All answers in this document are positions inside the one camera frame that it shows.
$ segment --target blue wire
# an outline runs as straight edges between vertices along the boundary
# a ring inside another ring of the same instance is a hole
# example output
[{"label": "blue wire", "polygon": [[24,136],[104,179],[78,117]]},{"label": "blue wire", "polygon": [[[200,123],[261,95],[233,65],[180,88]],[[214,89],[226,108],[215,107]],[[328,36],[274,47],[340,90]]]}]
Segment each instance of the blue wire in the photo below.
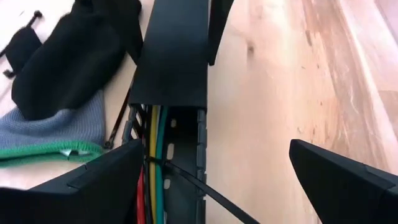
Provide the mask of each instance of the blue wire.
[{"label": "blue wire", "polygon": [[[162,148],[164,139],[164,129],[166,126],[168,108],[163,107],[159,120],[159,128],[156,140],[156,158],[162,159]],[[163,177],[162,169],[156,165],[156,224],[164,224],[164,204],[163,204]]]}]

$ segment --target red wire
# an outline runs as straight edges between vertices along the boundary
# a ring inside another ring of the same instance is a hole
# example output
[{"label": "red wire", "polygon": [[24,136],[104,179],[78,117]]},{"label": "red wire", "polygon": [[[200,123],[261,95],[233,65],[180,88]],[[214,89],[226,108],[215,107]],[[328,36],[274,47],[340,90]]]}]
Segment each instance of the red wire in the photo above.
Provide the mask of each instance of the red wire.
[{"label": "red wire", "polygon": [[137,224],[145,224],[144,173],[141,168],[137,184]]}]

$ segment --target wire bundle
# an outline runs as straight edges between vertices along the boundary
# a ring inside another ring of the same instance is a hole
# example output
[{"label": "wire bundle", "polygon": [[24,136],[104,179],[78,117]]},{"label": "wire bundle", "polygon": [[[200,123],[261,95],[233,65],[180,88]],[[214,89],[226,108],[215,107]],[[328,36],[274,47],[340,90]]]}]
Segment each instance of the wire bundle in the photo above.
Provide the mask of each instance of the wire bundle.
[{"label": "wire bundle", "polygon": [[[147,149],[146,154],[162,159],[168,108],[149,106],[147,114],[146,131],[143,137]],[[143,170],[137,185],[137,223],[164,224],[162,169],[154,163],[144,162]]]}]

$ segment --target light wooden floor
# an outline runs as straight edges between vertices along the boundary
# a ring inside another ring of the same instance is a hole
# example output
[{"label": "light wooden floor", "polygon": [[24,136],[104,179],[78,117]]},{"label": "light wooden floor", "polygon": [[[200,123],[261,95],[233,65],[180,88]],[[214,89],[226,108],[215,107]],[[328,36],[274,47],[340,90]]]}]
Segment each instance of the light wooden floor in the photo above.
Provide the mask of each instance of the light wooden floor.
[{"label": "light wooden floor", "polygon": [[[153,2],[142,0],[143,31]],[[54,11],[41,6],[45,17]],[[319,221],[289,161],[292,138],[398,174],[397,8],[235,0],[208,77],[208,184],[261,223],[307,224]],[[126,58],[106,88],[108,129],[134,70]],[[0,185],[28,189],[76,166],[1,169]],[[209,224],[239,223],[208,197],[206,214]]]}]

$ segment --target yellow wire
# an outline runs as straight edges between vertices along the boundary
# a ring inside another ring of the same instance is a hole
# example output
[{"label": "yellow wire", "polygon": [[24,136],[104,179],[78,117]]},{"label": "yellow wire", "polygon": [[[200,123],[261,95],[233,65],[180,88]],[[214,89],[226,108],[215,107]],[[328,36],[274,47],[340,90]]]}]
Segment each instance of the yellow wire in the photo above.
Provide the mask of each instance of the yellow wire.
[{"label": "yellow wire", "polygon": [[[150,122],[150,144],[149,155],[156,157],[156,119],[157,119],[157,106],[153,106],[152,120]],[[149,183],[150,183],[150,203],[152,210],[153,224],[156,224],[156,188],[155,188],[155,164],[149,164]]]}]

